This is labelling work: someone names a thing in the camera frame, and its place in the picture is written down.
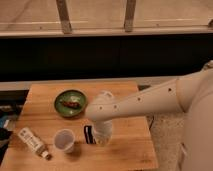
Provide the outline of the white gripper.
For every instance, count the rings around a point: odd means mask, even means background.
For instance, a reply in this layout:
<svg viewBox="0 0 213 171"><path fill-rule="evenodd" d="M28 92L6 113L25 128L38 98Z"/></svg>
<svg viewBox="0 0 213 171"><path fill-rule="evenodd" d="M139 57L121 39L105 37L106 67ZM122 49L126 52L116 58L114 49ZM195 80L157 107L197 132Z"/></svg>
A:
<svg viewBox="0 0 213 171"><path fill-rule="evenodd" d="M97 144L105 146L113 132L113 124L111 121L95 122L93 124L92 135Z"/></svg>

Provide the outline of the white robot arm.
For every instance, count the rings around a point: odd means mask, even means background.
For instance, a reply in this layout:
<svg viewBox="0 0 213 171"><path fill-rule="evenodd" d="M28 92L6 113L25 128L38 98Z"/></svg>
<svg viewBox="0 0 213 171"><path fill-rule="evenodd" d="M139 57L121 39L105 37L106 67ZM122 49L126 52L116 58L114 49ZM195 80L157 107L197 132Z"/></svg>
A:
<svg viewBox="0 0 213 171"><path fill-rule="evenodd" d="M85 110L100 143L111 138L115 118L174 113L186 115L175 171L213 171L213 60L198 72L121 99L103 91Z"/></svg>

